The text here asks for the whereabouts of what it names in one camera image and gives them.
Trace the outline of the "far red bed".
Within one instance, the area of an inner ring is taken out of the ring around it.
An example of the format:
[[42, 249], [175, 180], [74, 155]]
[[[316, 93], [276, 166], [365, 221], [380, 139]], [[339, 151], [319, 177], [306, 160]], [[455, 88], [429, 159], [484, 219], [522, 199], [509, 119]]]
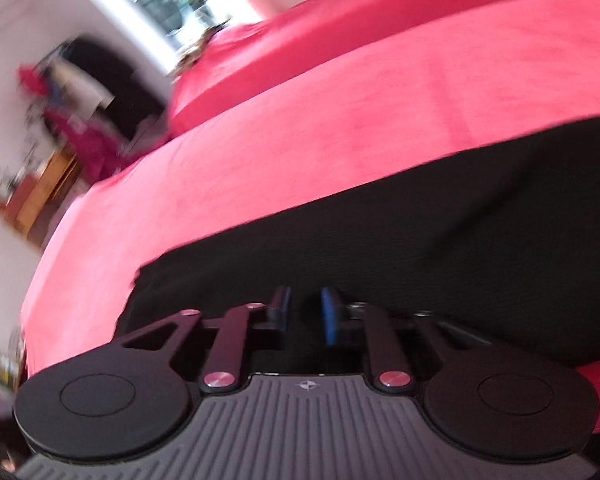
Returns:
[[180, 136], [282, 82], [366, 44], [505, 0], [308, 0], [227, 27], [177, 77], [169, 130]]

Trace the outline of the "black pants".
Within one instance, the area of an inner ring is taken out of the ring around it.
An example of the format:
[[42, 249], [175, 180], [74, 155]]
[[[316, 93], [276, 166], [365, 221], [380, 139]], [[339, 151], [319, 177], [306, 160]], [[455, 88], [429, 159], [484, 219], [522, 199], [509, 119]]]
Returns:
[[325, 286], [432, 311], [569, 366], [600, 360], [600, 117], [464, 151], [167, 252], [137, 275], [126, 335], [186, 308], [218, 318], [292, 292], [268, 372], [332, 364]]

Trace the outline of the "near red bed cover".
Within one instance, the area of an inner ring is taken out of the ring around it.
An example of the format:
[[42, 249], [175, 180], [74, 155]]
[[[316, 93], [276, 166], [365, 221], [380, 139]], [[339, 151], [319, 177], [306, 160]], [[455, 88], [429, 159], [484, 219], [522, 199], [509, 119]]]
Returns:
[[[110, 341], [140, 269], [171, 250], [595, 117], [600, 0], [502, 1], [334, 58], [179, 136], [70, 207], [22, 307], [28, 369]], [[600, 360], [578, 367], [600, 395]]]

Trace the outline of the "magenta clothes pile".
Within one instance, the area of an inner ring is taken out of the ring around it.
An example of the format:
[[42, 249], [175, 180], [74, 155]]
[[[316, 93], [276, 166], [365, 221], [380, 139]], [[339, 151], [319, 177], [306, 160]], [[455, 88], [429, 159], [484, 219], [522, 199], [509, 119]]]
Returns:
[[68, 61], [48, 58], [17, 68], [20, 88], [30, 96], [26, 122], [38, 122], [54, 142], [76, 155], [87, 182], [105, 180], [137, 161], [106, 116], [114, 96]]

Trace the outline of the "tan cloth on bed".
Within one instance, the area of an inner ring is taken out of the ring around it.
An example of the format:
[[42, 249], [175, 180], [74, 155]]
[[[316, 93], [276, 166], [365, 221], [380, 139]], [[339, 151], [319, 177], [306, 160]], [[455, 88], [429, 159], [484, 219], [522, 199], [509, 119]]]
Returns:
[[174, 69], [171, 70], [170, 75], [172, 77], [180, 76], [194, 66], [204, 55], [204, 51], [207, 49], [211, 39], [225, 27], [225, 23], [208, 27], [192, 46], [181, 50], [178, 54], [178, 62]]

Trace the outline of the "bright window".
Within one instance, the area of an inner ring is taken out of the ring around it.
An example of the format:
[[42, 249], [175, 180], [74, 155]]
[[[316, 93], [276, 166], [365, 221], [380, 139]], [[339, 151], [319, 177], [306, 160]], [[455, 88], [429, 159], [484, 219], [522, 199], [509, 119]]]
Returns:
[[214, 25], [254, 24], [262, 15], [248, 0], [91, 0], [163, 73]]

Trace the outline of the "wooden cabinet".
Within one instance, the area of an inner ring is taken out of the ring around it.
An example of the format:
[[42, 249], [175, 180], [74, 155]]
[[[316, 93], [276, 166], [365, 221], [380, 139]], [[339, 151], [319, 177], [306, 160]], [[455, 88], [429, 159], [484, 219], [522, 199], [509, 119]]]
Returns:
[[0, 206], [1, 219], [29, 244], [43, 249], [55, 231], [52, 219], [81, 172], [75, 154], [54, 151], [41, 170], [23, 176], [6, 204]]

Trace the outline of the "hanging dark clothes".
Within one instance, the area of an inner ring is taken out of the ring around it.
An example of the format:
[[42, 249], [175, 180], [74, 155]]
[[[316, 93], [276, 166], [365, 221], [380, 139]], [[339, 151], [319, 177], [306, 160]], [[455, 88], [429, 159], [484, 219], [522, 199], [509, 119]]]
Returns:
[[81, 35], [63, 42], [59, 55], [112, 95], [112, 100], [99, 108], [126, 140], [134, 139], [145, 119], [160, 118], [164, 113], [166, 103], [135, 76], [135, 68], [94, 37]]

